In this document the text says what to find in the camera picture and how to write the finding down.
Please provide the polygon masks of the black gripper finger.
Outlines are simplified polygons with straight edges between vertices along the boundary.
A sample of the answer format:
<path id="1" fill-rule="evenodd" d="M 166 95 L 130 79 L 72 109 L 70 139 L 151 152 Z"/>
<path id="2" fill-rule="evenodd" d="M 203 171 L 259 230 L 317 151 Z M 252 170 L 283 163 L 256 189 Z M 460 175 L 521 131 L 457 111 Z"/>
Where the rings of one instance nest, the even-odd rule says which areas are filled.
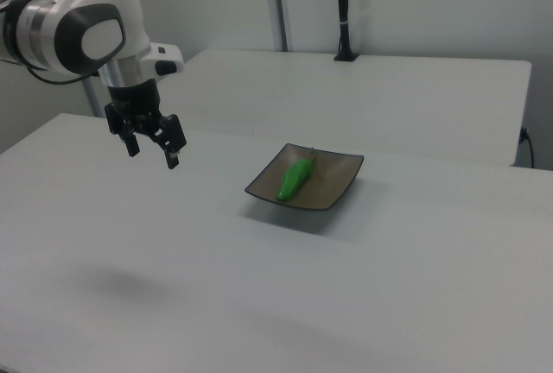
<path id="1" fill-rule="evenodd" d="M 168 168 L 174 169 L 179 164 L 180 150 L 187 144 L 178 116 L 156 118 L 151 138 L 163 150 Z"/>
<path id="2" fill-rule="evenodd" d="M 130 123 L 123 121 L 116 134 L 124 143 L 130 157 L 134 157 L 140 152 L 134 129 Z"/>

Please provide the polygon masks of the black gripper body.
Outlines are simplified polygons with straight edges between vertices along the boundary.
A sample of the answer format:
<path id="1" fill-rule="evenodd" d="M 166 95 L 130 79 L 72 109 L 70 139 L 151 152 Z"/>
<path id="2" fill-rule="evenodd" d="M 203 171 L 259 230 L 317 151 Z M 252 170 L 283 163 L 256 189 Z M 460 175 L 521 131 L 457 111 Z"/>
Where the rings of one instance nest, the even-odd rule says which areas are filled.
<path id="1" fill-rule="evenodd" d="M 154 79 L 130 87 L 109 87 L 111 102 L 105 106 L 110 132 L 121 134 L 131 127 L 140 134 L 155 134 L 164 116 L 161 114 L 160 95 Z"/>

